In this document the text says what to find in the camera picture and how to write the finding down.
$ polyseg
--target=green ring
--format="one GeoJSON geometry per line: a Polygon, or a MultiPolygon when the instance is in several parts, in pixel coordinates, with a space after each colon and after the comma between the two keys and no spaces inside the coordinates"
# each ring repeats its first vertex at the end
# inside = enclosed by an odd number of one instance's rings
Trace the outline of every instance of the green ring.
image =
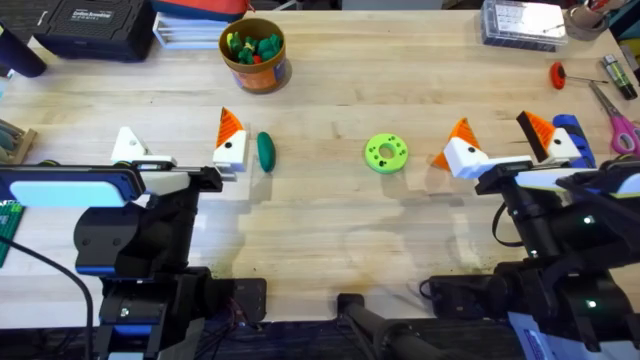
{"type": "Polygon", "coordinates": [[[381,174],[393,174],[402,170],[409,158],[407,144],[394,134],[378,134],[369,141],[364,148],[364,159],[374,171],[381,174]],[[391,150],[393,156],[385,158],[380,154],[380,148],[391,150]]]}

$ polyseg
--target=green circuit board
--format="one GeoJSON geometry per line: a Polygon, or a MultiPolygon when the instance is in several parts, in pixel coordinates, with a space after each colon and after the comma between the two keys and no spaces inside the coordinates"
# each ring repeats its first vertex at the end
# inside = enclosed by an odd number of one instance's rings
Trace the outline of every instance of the green circuit board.
{"type": "MultiPolygon", "coordinates": [[[[0,236],[13,240],[18,230],[24,207],[13,200],[0,201],[0,236]]],[[[0,243],[0,268],[9,252],[9,245],[0,243]]]]}

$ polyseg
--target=orange triangular piece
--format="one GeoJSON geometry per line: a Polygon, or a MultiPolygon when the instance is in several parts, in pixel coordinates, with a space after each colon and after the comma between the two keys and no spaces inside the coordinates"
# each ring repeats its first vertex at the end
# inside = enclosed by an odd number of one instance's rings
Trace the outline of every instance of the orange triangular piece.
{"type": "Polygon", "coordinates": [[[545,149],[549,147],[551,139],[553,138],[553,132],[556,131],[556,127],[536,114],[532,114],[528,111],[525,111],[524,113],[527,115],[527,118],[533,127],[533,131],[536,133],[536,136],[538,137],[538,140],[540,140],[542,146],[544,146],[545,149]]]}
{"type": "MultiPolygon", "coordinates": [[[[458,120],[456,125],[453,127],[453,130],[451,130],[451,133],[449,134],[447,143],[453,137],[459,137],[460,139],[471,144],[471,146],[480,150],[480,145],[478,144],[478,140],[476,139],[476,136],[473,134],[473,130],[471,130],[471,126],[469,126],[469,122],[467,121],[467,118],[462,118],[458,120]]],[[[444,152],[442,151],[440,152],[440,154],[438,154],[438,156],[436,156],[432,164],[447,171],[451,170],[449,169],[447,158],[444,156],[444,152]]]]}
{"type": "Polygon", "coordinates": [[[440,151],[440,154],[436,156],[432,164],[439,167],[440,169],[451,171],[451,168],[449,168],[449,163],[447,162],[447,158],[444,156],[444,153],[442,151],[440,151]]]}
{"type": "Polygon", "coordinates": [[[216,149],[220,147],[220,145],[224,144],[229,140],[236,131],[244,130],[242,124],[236,118],[235,115],[226,108],[222,108],[222,113],[220,114],[220,127],[218,128],[218,141],[216,142],[216,149]]]}

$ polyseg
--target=green capsule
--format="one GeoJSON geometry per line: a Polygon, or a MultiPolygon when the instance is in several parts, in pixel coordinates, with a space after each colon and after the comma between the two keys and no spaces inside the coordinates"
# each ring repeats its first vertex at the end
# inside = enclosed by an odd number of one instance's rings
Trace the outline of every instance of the green capsule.
{"type": "Polygon", "coordinates": [[[258,134],[258,157],[260,158],[260,167],[264,172],[271,172],[276,166],[276,147],[273,145],[271,136],[266,132],[258,134]]]}

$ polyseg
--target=black box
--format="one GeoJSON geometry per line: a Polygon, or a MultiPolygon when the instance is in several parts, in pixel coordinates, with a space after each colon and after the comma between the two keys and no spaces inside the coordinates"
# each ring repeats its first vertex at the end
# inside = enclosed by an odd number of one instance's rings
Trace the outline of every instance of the black box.
{"type": "Polygon", "coordinates": [[[147,0],[57,0],[33,36],[64,58],[142,61],[155,15],[147,0]]]}

